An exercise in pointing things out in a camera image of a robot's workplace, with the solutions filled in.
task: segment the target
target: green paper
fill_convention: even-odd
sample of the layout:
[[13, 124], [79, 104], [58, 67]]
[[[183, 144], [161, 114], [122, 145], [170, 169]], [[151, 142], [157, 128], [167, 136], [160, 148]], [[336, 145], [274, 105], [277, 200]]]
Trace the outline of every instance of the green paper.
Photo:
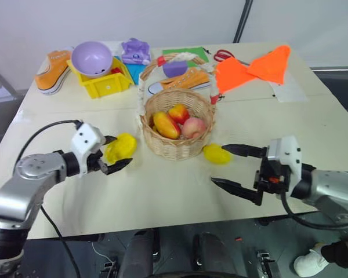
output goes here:
[[[191, 47], [191, 48], [180, 48], [180, 49], [165, 49], [162, 51], [162, 54], [170, 54], [170, 53], [180, 53], [180, 52], [189, 52], [196, 54], [198, 57], [203, 59], [205, 62], [208, 62], [208, 56], [205, 54], [205, 51], [202, 47]], [[188, 61], [187, 65], [189, 68], [191, 67], [197, 67], [198, 65], [194, 62]]]

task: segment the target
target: white shoe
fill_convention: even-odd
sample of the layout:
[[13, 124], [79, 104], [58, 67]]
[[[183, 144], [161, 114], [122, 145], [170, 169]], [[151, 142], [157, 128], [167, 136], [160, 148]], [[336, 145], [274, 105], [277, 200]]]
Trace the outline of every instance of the white shoe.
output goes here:
[[320, 273], [329, 264], [321, 255], [321, 248], [325, 246], [317, 243], [309, 254], [299, 256], [294, 261], [294, 270], [299, 277], [311, 277]]

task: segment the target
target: blue item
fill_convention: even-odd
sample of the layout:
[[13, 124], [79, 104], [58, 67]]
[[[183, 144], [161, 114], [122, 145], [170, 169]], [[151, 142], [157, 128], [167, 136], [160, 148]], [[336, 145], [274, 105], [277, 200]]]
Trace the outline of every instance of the blue item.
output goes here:
[[186, 61], [170, 62], [164, 64], [162, 66], [162, 69], [164, 70], [164, 74], [170, 78], [185, 74], [188, 69], [188, 66]]
[[137, 64], [125, 64], [128, 68], [130, 75], [133, 78], [134, 84], [138, 85], [139, 83], [139, 74], [144, 71], [146, 65], [137, 65]]

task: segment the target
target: table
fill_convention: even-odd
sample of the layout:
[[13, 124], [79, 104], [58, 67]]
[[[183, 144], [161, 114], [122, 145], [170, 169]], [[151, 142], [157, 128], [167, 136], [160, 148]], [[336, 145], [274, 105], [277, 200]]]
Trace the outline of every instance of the table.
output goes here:
[[[240, 43], [205, 46], [212, 53], [228, 49], [249, 61], [279, 43]], [[160, 50], [153, 53], [158, 56]], [[279, 103], [271, 88], [253, 81], [227, 93], [217, 104], [212, 142], [267, 146], [272, 138], [294, 134], [303, 161], [324, 170], [348, 171], [348, 113], [331, 92], [292, 52], [289, 70], [304, 88], [306, 103]], [[157, 71], [152, 79], [163, 78]], [[182, 162], [155, 156], [146, 146], [136, 121], [137, 89], [89, 99], [69, 75], [56, 95], [43, 96], [32, 84], [0, 145], [0, 186], [10, 177], [15, 158], [29, 136], [57, 120], [83, 119], [105, 135], [128, 132], [138, 140], [133, 162], [110, 176], [90, 173], [71, 177], [45, 196], [44, 207], [64, 236], [124, 231], [154, 226], [180, 225], [285, 214], [275, 196], [265, 194], [262, 207], [229, 195], [210, 176], [238, 181], [252, 188], [260, 160], [234, 157], [227, 166], [215, 166], [202, 155]], [[36, 138], [26, 154], [69, 150], [72, 125], [49, 129]], [[289, 203], [296, 213], [314, 208], [300, 200]], [[55, 237], [39, 213], [29, 239]]]

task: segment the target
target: purple bowl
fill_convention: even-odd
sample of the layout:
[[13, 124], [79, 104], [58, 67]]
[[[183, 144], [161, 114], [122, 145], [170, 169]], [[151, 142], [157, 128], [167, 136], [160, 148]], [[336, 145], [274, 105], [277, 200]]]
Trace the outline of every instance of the purple bowl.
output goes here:
[[113, 56], [100, 42], [83, 42], [71, 54], [71, 62], [82, 75], [97, 78], [110, 73]]

